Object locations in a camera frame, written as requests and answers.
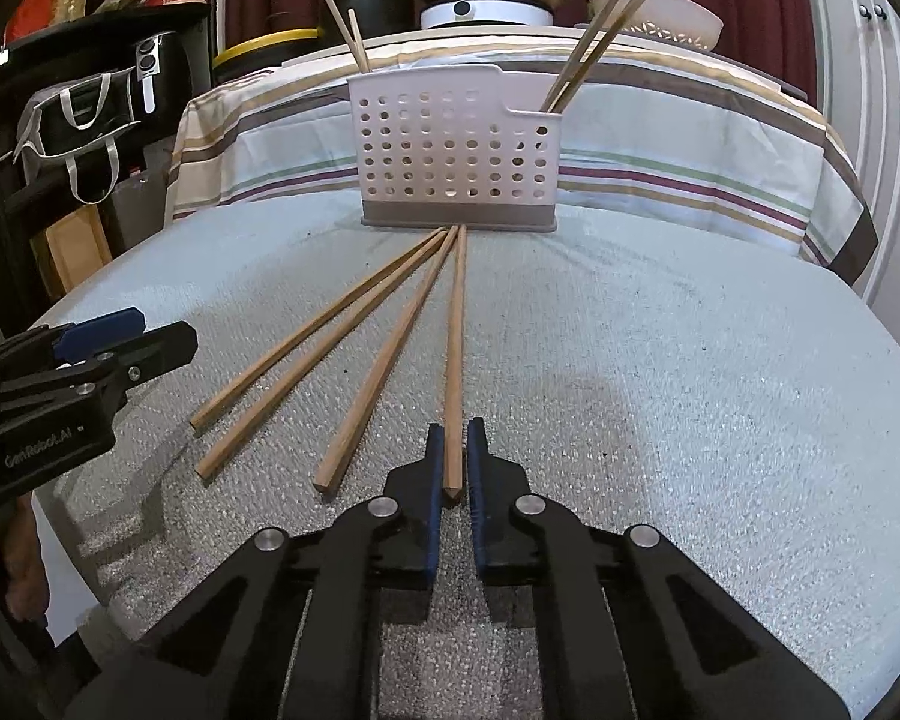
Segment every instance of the striped fabric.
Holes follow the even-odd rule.
[[[375,67],[480,61],[555,73],[572,45],[468,37],[380,47],[372,59]],[[168,218],[359,186],[349,61],[261,71],[193,100],[176,141]],[[568,108],[562,133],[561,203],[765,245],[847,283],[876,249],[850,159],[820,113],[716,57],[615,45]]]

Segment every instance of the white bowl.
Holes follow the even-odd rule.
[[[590,0],[594,13],[607,0]],[[629,0],[620,0],[605,22],[609,25]],[[720,40],[724,23],[702,5],[692,0],[647,0],[629,18],[624,32],[631,35],[650,35],[682,46],[692,46],[705,52],[713,50]]]

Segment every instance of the gray basket base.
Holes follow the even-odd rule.
[[[370,227],[439,227],[466,224],[476,230],[553,232],[557,210],[552,205],[520,205],[479,202],[388,202],[364,203],[362,223]]]

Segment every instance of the perforated basket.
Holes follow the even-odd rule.
[[[556,229],[562,117],[538,113],[553,80],[495,65],[351,77],[364,223]]]

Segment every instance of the bag handle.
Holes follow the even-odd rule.
[[[117,185],[117,175],[120,173],[120,155],[117,153],[117,143],[113,138],[106,139],[106,154],[110,160],[110,186],[103,193],[103,197],[99,200],[84,200],[77,190],[77,158],[73,156],[67,157],[67,175],[70,177],[70,194],[72,194],[83,205],[100,205],[109,196],[113,188]]]
[[[67,119],[67,124],[69,124],[70,127],[74,127],[75,129],[90,129],[90,127],[93,127],[93,123],[96,122],[101,110],[103,110],[103,105],[106,104],[106,96],[110,92],[111,76],[111,73],[100,74],[100,96],[97,98],[97,111],[93,114],[93,119],[90,119],[86,124],[77,124],[77,119],[74,117],[74,103],[70,99],[70,90],[76,89],[83,84],[68,86],[66,89],[60,90],[60,107],[63,109],[63,118]]]

